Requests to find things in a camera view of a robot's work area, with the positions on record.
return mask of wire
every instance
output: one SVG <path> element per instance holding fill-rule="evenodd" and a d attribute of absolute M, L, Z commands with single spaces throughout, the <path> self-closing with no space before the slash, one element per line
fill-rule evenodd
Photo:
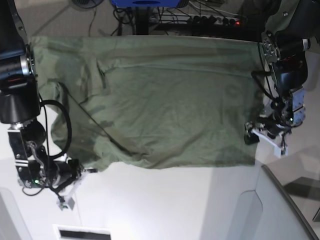
<path fill-rule="evenodd" d="M 175 17 L 176 17 L 176 20 L 177 20 L 177 22 L 179 24 L 179 18 L 178 18 L 178 16 L 176 14 L 174 14 L 172 11 L 168 10 L 168 8 L 165 11 L 172 15 L 172 19 L 173 19 L 174 22 L 175 22 Z"/>
<path fill-rule="evenodd" d="M 184 22 L 184 23 L 189 23 L 189 21 L 187 21 L 187 20 L 179 20 L 179 22 Z M 176 23 L 176 21 L 175 20 L 171 20 L 171 21 L 168 21 L 168 22 L 165 22 L 164 24 L 172 24 L 172 23 Z"/>
<path fill-rule="evenodd" d="M 47 179 L 45 180 L 45 182 L 44 182 L 43 185 L 41 186 L 41 189 L 40 189 L 38 192 L 36 192 L 36 193 L 32 193 L 32 194 L 26 193 L 26 192 L 25 192 L 25 187 L 22 188 L 22 192 L 23 192 L 25 195 L 29 196 L 29 197 L 36 196 L 36 195 L 40 194 L 40 193 L 45 189 L 46 184 L 48 183 L 48 180 L 49 180 L 49 178 L 47 178 Z"/>
<path fill-rule="evenodd" d="M 259 53 L 259 58 L 260 58 L 260 64 L 261 64 L 261 67 L 263 69 L 263 71 L 265 70 L 265 65 L 264 65 L 264 61 L 262 60 L 262 55 L 261 55 L 261 48 L 260 48 L 260 41 L 259 41 L 259 38 L 260 38 L 260 24 L 262 23 L 262 18 L 263 14 L 261 13 L 261 16 L 260 16 L 260 21 L 258 22 L 257 26 L 256 26 L 256 45 L 257 45 L 257 48 L 258 48 L 258 53 Z M 266 80 L 266 83 L 268 85 L 268 89 L 269 89 L 269 95 L 267 95 L 271 100 L 275 100 L 274 98 L 274 95 L 272 94 L 272 91 L 271 91 L 271 86 L 270 86 L 270 82 L 269 82 L 269 79 L 268 77 L 265 75 L 265 80 Z"/>
<path fill-rule="evenodd" d="M 251 72 L 251 76 L 254 79 L 255 83 L 258 85 L 258 87 L 261 89 L 261 91 L 271 100 L 274 100 L 274 97 L 267 92 L 267 90 L 264 88 L 264 86 L 262 85 L 262 83 L 260 82 L 260 80 L 258 79 L 258 75 L 260 75 L 260 73 L 265 73 L 263 71 L 253 71 Z"/>
<path fill-rule="evenodd" d="M 91 21 L 91 23 L 90 23 L 90 25 L 89 25 L 89 29 L 88 29 L 88 36 L 89 36 L 89 37 L 91 37 L 91 27 L 92 27 L 92 24 L 94 24 L 94 21 L 95 21 L 95 19 L 96 19 L 96 15 L 97 15 L 97 7 L 94 8 L 93 18 L 92 18 L 92 21 Z"/>
<path fill-rule="evenodd" d="M 165 13 L 165 8 L 162 7 L 161 18 L 162 18 L 162 16 L 164 15 L 164 13 Z"/>
<path fill-rule="evenodd" d="M 119 27 L 117 27 L 117 28 L 110 34 L 110 36 L 113 36 L 113 35 L 117 32 L 118 29 L 119 29 Z"/>
<path fill-rule="evenodd" d="M 201 10 L 202 11 L 214 11 L 214 12 L 216 12 L 216 13 L 218 13 L 219 15 L 221 15 L 222 17 L 226 17 L 225 15 L 223 15 L 222 13 L 226 13 L 226 14 L 230 14 L 230 15 L 233 15 L 233 16 L 237 16 L 238 14 L 235 14 L 235 13 L 231 13 L 231 12 L 228 12 L 228 11 L 224 11 L 224 10 L 217 10 L 217 9 L 215 9 L 215 8 L 213 8 L 213 7 L 211 7 L 211 6 L 209 6 L 209 5 L 207 5 L 207 4 L 205 4 L 205 3 L 203 3 L 203 2 L 201 2 L 201 1 L 198 1 L 198 0 L 194 0 L 195 2 L 197 2 L 197 3 L 199 3 L 199 4 L 201 4 L 201 5 L 203 5 L 203 6 L 206 6 L 207 8 L 202 8 Z M 189 3 L 194 7 L 194 8 L 196 8 L 196 9 L 200 9 L 198 6 L 196 6 L 193 2 L 191 2 L 191 1 L 189 1 Z"/>
<path fill-rule="evenodd" d="M 157 11 L 158 11 L 158 14 L 159 14 L 159 23 L 162 23 L 162 15 L 160 14 L 160 8 L 157 7 Z"/>
<path fill-rule="evenodd" d="M 132 28 L 132 35 L 136 35 L 136 26 L 133 21 L 133 13 L 131 7 L 127 8 L 118 8 L 116 5 L 113 6 L 113 16 L 114 18 L 119 22 L 119 24 L 124 24 L 124 25 L 131 25 Z M 124 16 L 120 17 L 119 14 L 125 13 L 125 15 L 128 18 L 127 22 L 124 22 Z"/>
<path fill-rule="evenodd" d="M 39 93 L 39 97 L 41 100 L 41 103 L 44 101 L 43 98 L 41 97 L 40 93 Z M 48 136 L 48 115 L 47 115 L 47 110 L 46 107 L 43 106 L 43 110 L 44 110 L 44 116 L 45 116 L 45 139 L 46 139 L 46 151 L 47 151 L 47 167 L 48 170 L 50 169 L 50 148 L 49 148 L 49 136 Z M 49 176 L 49 171 L 46 173 L 48 179 L 50 180 L 50 176 Z"/>
<path fill-rule="evenodd" d="M 185 13 L 184 11 L 180 10 L 179 8 L 176 7 L 168 7 L 166 10 L 168 11 L 168 9 L 174 9 L 174 10 L 178 10 L 180 13 L 187 15 L 188 17 L 191 18 L 191 16 L 188 13 Z"/>
<path fill-rule="evenodd" d="M 61 150 L 60 153 L 53 155 L 53 156 L 49 156 L 50 159 L 54 160 L 54 159 L 60 158 L 61 156 L 63 156 L 65 153 L 68 152 L 69 147 L 71 145 L 71 141 L 72 141 L 72 126 L 71 126 L 71 120 L 70 120 L 69 113 L 68 113 L 67 109 L 60 102 L 58 102 L 56 100 L 41 101 L 40 106 L 44 107 L 45 105 L 53 105 L 53 106 L 58 107 L 61 110 L 61 112 L 64 116 L 64 119 L 65 119 L 66 129 L 67 129 L 67 139 L 66 139 L 66 143 L 65 143 L 64 148 Z"/>

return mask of black vent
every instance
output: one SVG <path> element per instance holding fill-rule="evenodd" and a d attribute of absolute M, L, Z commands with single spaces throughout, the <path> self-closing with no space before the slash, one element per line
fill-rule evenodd
<path fill-rule="evenodd" d="M 92 9 L 103 2 L 103 0 L 72 0 L 73 4 L 82 9 Z"/>
<path fill-rule="evenodd" d="M 111 236 L 109 234 L 100 234 L 93 232 L 83 232 L 83 231 L 66 231 L 60 230 L 61 238 L 67 239 L 83 239 L 83 240 L 111 240 Z"/>

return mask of gray floor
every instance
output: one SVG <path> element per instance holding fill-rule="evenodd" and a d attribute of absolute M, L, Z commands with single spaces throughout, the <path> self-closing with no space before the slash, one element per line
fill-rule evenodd
<path fill-rule="evenodd" d="M 28 36 L 88 36 L 88 30 L 94 17 L 94 9 L 79 10 L 71 0 L 15 0 L 19 14 L 24 22 Z M 252 14 L 259 9 L 259 3 L 266 0 L 225 0 L 217 9 L 232 13 Z M 186 13 L 196 13 L 191 7 L 182 8 Z M 113 16 L 113 7 L 109 0 L 99 5 L 92 24 L 91 36 L 109 36 L 118 26 Z M 124 35 L 131 31 L 124 29 Z"/>

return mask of blue device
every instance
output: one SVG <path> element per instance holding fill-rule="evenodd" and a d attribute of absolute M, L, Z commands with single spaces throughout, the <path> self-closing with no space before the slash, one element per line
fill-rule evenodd
<path fill-rule="evenodd" d="M 112 4 L 119 8 L 127 7 L 173 7 L 184 8 L 189 0 L 112 0 Z"/>

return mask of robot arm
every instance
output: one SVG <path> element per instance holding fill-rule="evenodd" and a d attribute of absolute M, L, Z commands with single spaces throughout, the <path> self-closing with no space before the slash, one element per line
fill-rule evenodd
<path fill-rule="evenodd" d="M 245 125 L 247 144 L 263 137 L 279 147 L 280 155 L 286 152 L 284 141 L 278 146 L 273 140 L 299 126 L 305 118 L 302 87 L 308 77 L 305 50 L 309 48 L 309 38 L 315 34 L 319 23 L 320 3 L 300 0 L 287 29 L 262 34 L 263 54 L 270 72 L 252 72 L 252 77 L 272 76 L 278 96 L 271 97 L 272 102 L 265 107 L 264 114 Z M 72 209 L 74 202 L 70 196 L 62 197 L 60 192 L 72 183 L 77 187 L 85 170 L 76 159 L 56 160 L 68 151 L 70 119 L 61 104 L 40 101 L 33 51 L 14 0 L 0 0 L 0 36 L 0 122 L 10 124 L 9 142 L 19 183 L 24 188 L 48 188 L 58 196 L 60 208 Z M 56 156 L 49 156 L 46 152 L 43 143 L 48 135 L 37 121 L 45 104 L 55 104 L 69 122 L 69 143 Z"/>
<path fill-rule="evenodd" d="M 286 29 L 277 32 L 267 29 L 262 33 L 263 56 L 270 71 L 254 71 L 251 75 L 257 83 L 259 78 L 271 76 L 277 96 L 260 86 L 271 102 L 256 121 L 246 123 L 246 144 L 257 143 L 260 137 L 274 146 L 278 157 L 288 153 L 285 136 L 306 117 L 303 84 L 308 78 L 308 66 L 305 51 L 310 48 L 310 38 L 316 35 L 319 23 L 320 2 L 300 0 Z"/>
<path fill-rule="evenodd" d="M 40 101 L 33 51 L 14 0 L 0 0 L 0 36 L 0 122 L 10 124 L 9 143 L 15 157 L 18 182 L 23 188 L 48 188 L 57 195 L 61 209 L 72 209 L 75 203 L 71 196 L 75 189 L 71 195 L 60 193 L 71 184 L 74 188 L 79 186 L 87 171 L 77 159 L 56 160 L 71 144 L 71 121 L 59 102 Z M 60 108 L 68 128 L 66 146 L 55 156 L 46 152 L 43 143 L 48 142 L 48 135 L 37 121 L 40 109 L 45 105 Z"/>

